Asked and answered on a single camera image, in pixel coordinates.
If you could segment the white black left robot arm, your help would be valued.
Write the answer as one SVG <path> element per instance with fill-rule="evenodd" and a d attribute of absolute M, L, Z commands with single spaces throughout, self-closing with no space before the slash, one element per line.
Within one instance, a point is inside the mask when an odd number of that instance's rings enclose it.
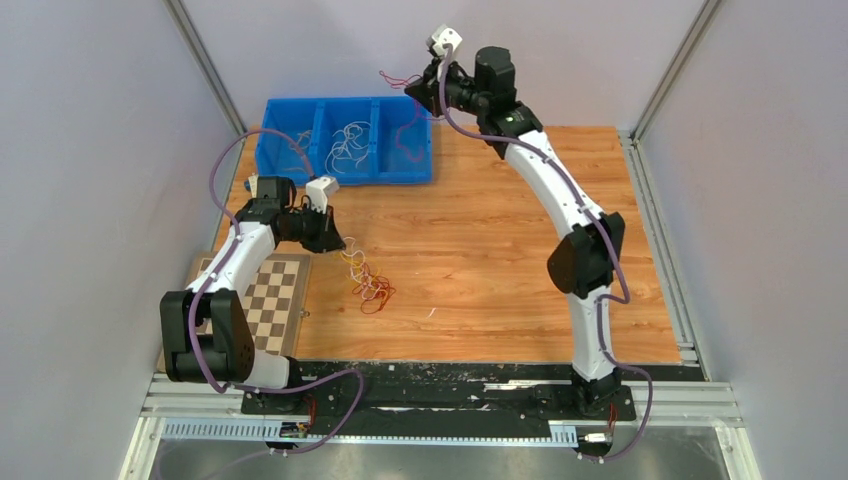
<path fill-rule="evenodd" d="M 165 371 L 173 382 L 206 383 L 267 391 L 282 414 L 300 410 L 305 386 L 292 375 L 292 360 L 260 350 L 242 302 L 263 262 L 282 242 L 311 253 L 340 251 L 346 244 L 334 221 L 330 197 L 339 189 L 331 176 L 316 177 L 302 196 L 287 177 L 261 176 L 252 197 L 229 216 L 225 244 L 185 289 L 160 301 Z"/>

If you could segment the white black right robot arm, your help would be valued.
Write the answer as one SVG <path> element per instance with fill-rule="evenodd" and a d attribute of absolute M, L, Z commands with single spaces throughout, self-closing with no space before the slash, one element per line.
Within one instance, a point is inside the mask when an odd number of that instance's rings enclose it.
<path fill-rule="evenodd" d="M 530 186 L 554 225 L 559 242 L 547 271 L 566 296 L 572 322 L 571 403 L 580 415 L 596 417 L 621 387 L 608 316 L 626 223 L 595 203 L 558 159 L 542 123 L 517 97 L 508 49 L 481 48 L 472 73 L 455 61 L 448 41 L 437 41 L 429 51 L 430 64 L 405 94 L 437 117 L 449 118 L 452 110 L 474 116 L 477 132 L 462 127 L 457 132 L 493 148 Z"/>

